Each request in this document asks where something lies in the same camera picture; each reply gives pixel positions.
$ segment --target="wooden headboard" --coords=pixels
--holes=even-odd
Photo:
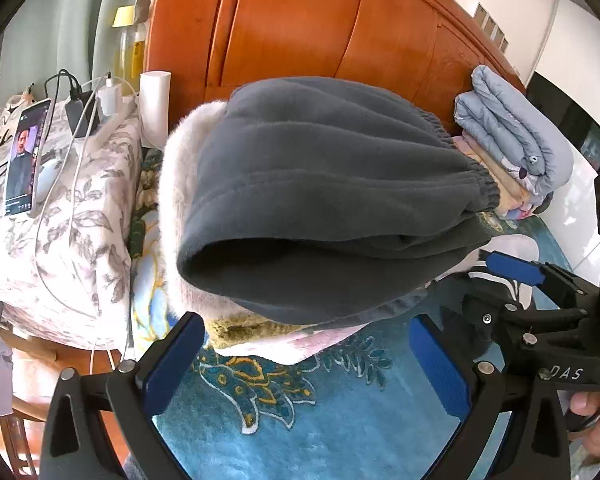
[[[293,75],[387,88],[450,132],[454,98],[486,64],[524,91],[453,0],[155,0],[148,70],[171,77],[170,123],[245,83]]]

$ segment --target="smartphone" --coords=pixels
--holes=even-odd
[[[7,165],[4,211],[7,216],[31,214],[42,145],[51,126],[51,99],[39,101],[20,114]]]

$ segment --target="glass bottle with yellow liquid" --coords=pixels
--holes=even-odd
[[[144,44],[146,28],[144,23],[134,24],[134,6],[119,7],[113,26],[120,28],[113,63],[113,75],[123,77],[136,90],[140,89],[140,74],[144,65]],[[131,89],[123,84],[123,95],[130,95]]]

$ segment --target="yellow bottle cap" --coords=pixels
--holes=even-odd
[[[134,24],[134,6],[118,7],[113,27],[128,27]]]

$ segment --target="gray curtain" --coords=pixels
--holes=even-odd
[[[111,27],[116,9],[135,0],[27,0],[0,41],[0,107],[35,83],[66,68],[81,82],[112,69],[118,32]],[[60,97],[68,95],[63,82]]]

